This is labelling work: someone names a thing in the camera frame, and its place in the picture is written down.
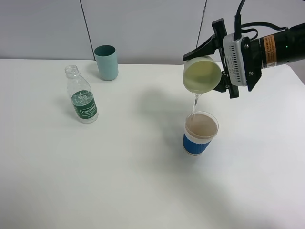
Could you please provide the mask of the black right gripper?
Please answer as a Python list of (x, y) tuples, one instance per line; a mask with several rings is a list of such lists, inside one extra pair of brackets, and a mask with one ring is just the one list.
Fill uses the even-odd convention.
[[(254, 22), (253, 26), (269, 27), (277, 33), (252, 40), (252, 58), (255, 70), (296, 62), (305, 58), (305, 24), (291, 28), (279, 27), (268, 22)], [(214, 35), (199, 47), (183, 56), (183, 61), (197, 57), (212, 55), (219, 51), (221, 61), (224, 60), (223, 38), (227, 35), (224, 20), (212, 22)], [(222, 71), (221, 80), (213, 89), (221, 93), (229, 91), (230, 99), (239, 97), (238, 87), (231, 84), (230, 77)]]

